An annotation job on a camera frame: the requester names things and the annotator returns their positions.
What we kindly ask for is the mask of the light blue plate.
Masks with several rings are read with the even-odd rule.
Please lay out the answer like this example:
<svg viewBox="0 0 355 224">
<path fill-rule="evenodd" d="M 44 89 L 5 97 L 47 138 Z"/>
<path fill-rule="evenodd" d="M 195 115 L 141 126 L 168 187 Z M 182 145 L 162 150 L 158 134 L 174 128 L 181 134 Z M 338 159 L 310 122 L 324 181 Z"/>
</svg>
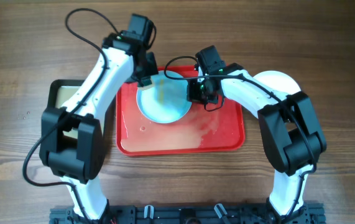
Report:
<svg viewBox="0 0 355 224">
<path fill-rule="evenodd" d="M 139 87 L 136 103 L 140 112 L 149 120 L 169 124 L 182 119 L 190 110 L 187 100 L 188 82 L 182 76 L 170 70 L 161 70 L 150 78 L 152 84 Z"/>
</svg>

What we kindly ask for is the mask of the white round plate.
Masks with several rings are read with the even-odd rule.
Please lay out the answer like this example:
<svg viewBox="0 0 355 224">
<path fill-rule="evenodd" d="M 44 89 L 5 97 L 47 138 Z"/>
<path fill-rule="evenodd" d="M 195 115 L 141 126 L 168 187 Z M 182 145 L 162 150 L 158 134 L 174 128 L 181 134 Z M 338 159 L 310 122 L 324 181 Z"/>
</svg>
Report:
<svg viewBox="0 0 355 224">
<path fill-rule="evenodd" d="M 274 90 L 288 93 L 289 95 L 301 91 L 298 83 L 292 77 L 276 70 L 260 72 L 253 78 Z"/>
</svg>

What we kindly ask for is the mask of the green yellow sponge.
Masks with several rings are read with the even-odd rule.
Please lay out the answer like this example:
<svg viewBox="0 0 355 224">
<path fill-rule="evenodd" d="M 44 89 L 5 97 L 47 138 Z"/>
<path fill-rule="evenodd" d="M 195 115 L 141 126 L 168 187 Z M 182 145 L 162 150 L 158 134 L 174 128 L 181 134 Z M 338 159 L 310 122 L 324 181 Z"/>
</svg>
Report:
<svg viewBox="0 0 355 224">
<path fill-rule="evenodd" d="M 148 90 L 154 86 L 151 79 L 139 80 L 137 82 L 137 89 L 140 91 Z"/>
</svg>

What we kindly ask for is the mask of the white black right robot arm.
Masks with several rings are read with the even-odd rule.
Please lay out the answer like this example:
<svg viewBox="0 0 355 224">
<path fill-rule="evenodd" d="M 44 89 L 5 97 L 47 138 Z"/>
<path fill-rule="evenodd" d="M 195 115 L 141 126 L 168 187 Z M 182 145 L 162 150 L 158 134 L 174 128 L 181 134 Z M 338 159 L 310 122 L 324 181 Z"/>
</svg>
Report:
<svg viewBox="0 0 355 224">
<path fill-rule="evenodd" d="M 316 172 L 326 151 L 326 139 L 309 96 L 290 76 L 266 71 L 251 76 L 232 63 L 197 63 L 198 74 L 188 80 L 188 99 L 206 105 L 218 96 L 235 101 L 259 122 L 265 155 L 275 170 L 267 199 L 277 223 L 297 218 L 304 209 L 307 178 Z"/>
</svg>

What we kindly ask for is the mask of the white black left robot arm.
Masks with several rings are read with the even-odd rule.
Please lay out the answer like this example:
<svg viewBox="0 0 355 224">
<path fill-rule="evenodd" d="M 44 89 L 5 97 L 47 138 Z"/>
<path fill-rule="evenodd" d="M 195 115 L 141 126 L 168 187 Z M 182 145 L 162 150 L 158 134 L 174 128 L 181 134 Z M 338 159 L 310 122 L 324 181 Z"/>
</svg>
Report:
<svg viewBox="0 0 355 224">
<path fill-rule="evenodd" d="M 150 31 L 112 33 L 103 40 L 92 71 L 70 99 L 42 114 L 39 157 L 67 185 L 80 222 L 102 223 L 109 205 L 98 174 L 106 155 L 107 110 L 124 83 L 149 85 L 157 73 Z"/>
</svg>

